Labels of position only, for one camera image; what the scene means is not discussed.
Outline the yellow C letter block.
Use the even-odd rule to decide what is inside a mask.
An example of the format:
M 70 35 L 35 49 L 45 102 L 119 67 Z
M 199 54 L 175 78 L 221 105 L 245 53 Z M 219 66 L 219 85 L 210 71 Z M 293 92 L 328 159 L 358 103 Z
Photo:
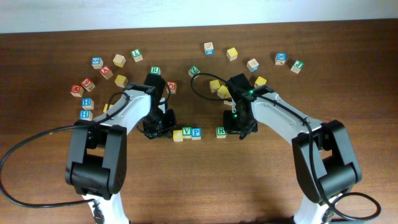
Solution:
M 182 142 L 183 141 L 183 131 L 182 130 L 173 130 L 173 141 L 174 142 Z

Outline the green V letter block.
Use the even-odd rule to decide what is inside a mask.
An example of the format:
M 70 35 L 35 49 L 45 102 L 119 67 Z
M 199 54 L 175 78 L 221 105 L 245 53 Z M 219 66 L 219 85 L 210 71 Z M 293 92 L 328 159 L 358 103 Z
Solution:
M 191 139 L 192 138 L 192 128 L 189 126 L 182 127 L 182 133 L 184 139 Z

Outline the blue P letter block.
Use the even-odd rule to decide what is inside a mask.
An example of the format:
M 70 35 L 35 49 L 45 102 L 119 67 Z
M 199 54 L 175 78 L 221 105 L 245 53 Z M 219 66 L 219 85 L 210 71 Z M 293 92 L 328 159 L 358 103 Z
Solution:
M 201 128 L 192 128 L 192 140 L 200 140 L 201 139 Z

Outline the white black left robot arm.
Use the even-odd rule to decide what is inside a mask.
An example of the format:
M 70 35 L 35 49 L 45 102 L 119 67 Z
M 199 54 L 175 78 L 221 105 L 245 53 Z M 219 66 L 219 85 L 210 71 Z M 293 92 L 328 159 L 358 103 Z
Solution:
M 88 201 L 96 223 L 129 223 L 121 200 L 127 135 L 141 123 L 141 133 L 148 139 L 171 138 L 177 121 L 162 97 L 166 86 L 160 75 L 148 74 L 144 83 L 124 87 L 107 112 L 75 123 L 65 181 Z

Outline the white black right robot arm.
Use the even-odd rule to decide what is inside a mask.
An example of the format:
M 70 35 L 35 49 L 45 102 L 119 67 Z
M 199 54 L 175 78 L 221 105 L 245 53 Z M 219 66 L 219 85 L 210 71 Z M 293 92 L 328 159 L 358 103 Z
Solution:
M 286 103 L 268 86 L 254 87 L 244 74 L 226 81 L 233 108 L 223 115 L 224 130 L 244 139 L 265 124 L 293 149 L 295 172 L 304 194 L 292 223 L 330 223 L 333 215 L 354 217 L 336 209 L 362 179 L 353 145 L 345 126 L 308 117 Z

